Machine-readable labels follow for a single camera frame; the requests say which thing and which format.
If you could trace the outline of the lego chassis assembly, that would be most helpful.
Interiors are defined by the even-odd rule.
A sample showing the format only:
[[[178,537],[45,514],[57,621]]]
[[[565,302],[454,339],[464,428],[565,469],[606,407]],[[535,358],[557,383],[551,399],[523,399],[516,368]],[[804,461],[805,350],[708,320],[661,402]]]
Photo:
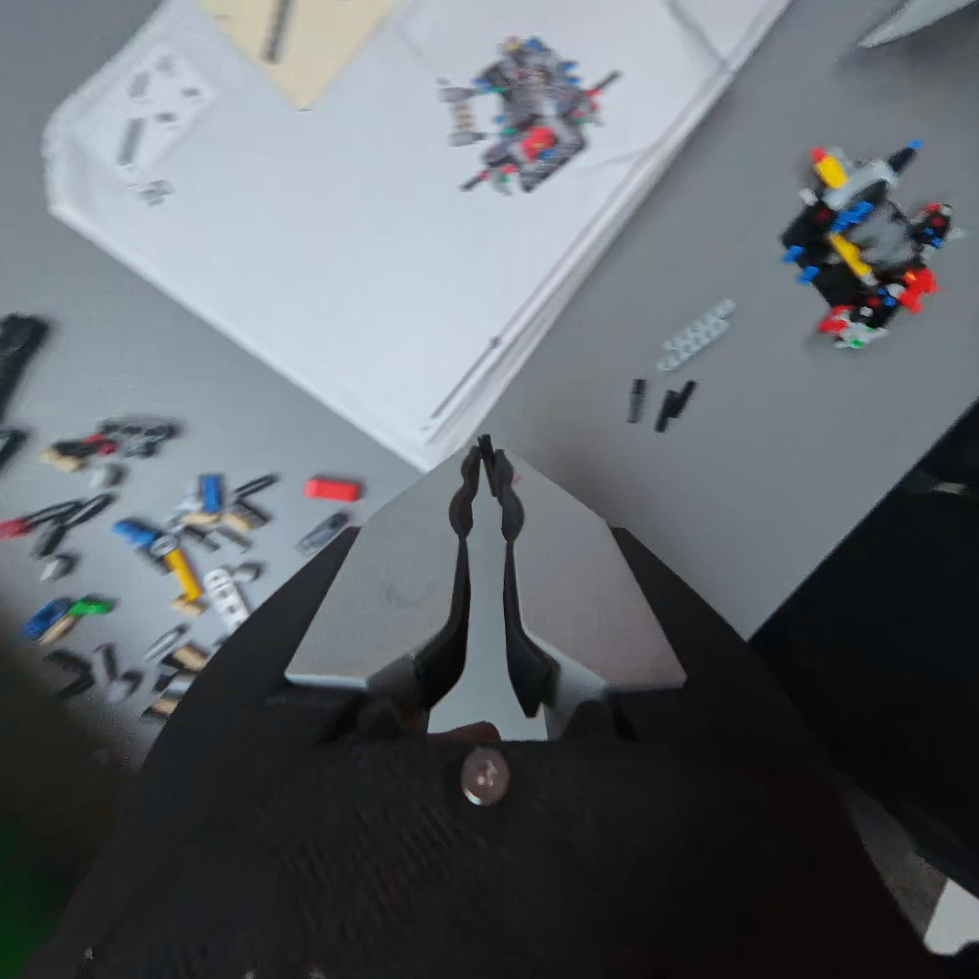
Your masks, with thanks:
[[[958,232],[952,207],[925,202],[909,212],[895,199],[922,146],[912,140],[866,160],[824,146],[809,153],[813,181],[781,234],[782,262],[825,301],[816,331],[835,349],[867,349],[899,313],[920,314],[940,290],[932,261]]]

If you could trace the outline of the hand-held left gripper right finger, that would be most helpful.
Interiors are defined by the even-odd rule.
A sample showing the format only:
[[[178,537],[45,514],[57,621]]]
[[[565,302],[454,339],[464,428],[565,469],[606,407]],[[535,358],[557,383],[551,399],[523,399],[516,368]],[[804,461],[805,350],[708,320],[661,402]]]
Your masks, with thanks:
[[[578,709],[679,690],[687,673],[610,526],[525,461],[494,453],[508,676],[559,739]]]

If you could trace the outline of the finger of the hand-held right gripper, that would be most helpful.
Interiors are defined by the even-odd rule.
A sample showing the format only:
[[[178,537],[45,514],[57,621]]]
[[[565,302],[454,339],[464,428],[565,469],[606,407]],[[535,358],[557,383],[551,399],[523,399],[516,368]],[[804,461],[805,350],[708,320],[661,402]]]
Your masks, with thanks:
[[[863,34],[859,48],[876,48],[890,44],[936,25],[977,1],[907,1],[888,17]]]

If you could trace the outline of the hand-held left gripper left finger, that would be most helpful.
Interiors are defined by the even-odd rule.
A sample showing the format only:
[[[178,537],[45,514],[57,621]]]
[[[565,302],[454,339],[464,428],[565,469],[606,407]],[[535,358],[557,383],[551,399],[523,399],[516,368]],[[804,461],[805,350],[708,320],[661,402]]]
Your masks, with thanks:
[[[466,664],[481,450],[461,450],[358,530],[286,671],[293,686],[432,709]]]

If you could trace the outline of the lego instruction booklet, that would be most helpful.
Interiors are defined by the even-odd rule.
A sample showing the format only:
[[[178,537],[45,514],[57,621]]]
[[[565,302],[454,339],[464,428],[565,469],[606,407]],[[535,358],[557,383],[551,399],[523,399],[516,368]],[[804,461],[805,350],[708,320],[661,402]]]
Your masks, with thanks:
[[[50,117],[51,214],[420,470],[789,2],[164,2]]]

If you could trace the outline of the pile of lego pieces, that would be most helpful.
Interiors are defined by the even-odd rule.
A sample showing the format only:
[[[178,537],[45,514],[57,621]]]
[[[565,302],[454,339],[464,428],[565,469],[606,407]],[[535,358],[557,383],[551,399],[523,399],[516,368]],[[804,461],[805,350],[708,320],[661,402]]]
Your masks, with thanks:
[[[18,517],[2,521],[2,540],[36,535],[32,554],[44,562],[42,581],[58,581],[69,574],[78,558],[63,552],[72,530],[98,517],[117,499],[123,459],[154,458],[161,445],[175,437],[179,429],[167,420],[116,418],[102,422],[94,432],[77,440],[52,444],[44,453],[49,464],[67,472],[89,471],[101,479],[93,483],[93,493],[83,498],[60,500]],[[255,567],[245,565],[231,572],[217,568],[199,576],[188,559],[186,545],[194,542],[211,551],[234,545],[244,550],[251,546],[250,535],[266,525],[263,511],[251,504],[251,497],[278,482],[275,474],[243,483],[227,495],[219,474],[203,474],[193,483],[189,498],[173,514],[165,527],[157,528],[137,519],[113,523],[112,533],[153,569],[175,581],[179,589],[171,608],[189,618],[200,616],[209,603],[229,630],[236,630],[250,617],[250,608],[240,594],[238,583],[253,579]],[[116,609],[114,600],[99,595],[57,597],[45,603],[25,624],[22,635],[29,643],[44,648],[43,661],[62,681],[52,695],[64,702],[104,686],[110,702],[128,700],[144,679],[138,668],[119,668],[112,644],[99,646],[86,658],[66,649],[53,648],[78,623],[101,618]],[[148,649],[149,663],[160,665],[163,674],[154,688],[161,699],[146,716],[166,718],[182,696],[180,680],[195,679],[209,656],[193,646],[182,645],[186,627],[177,625]]]

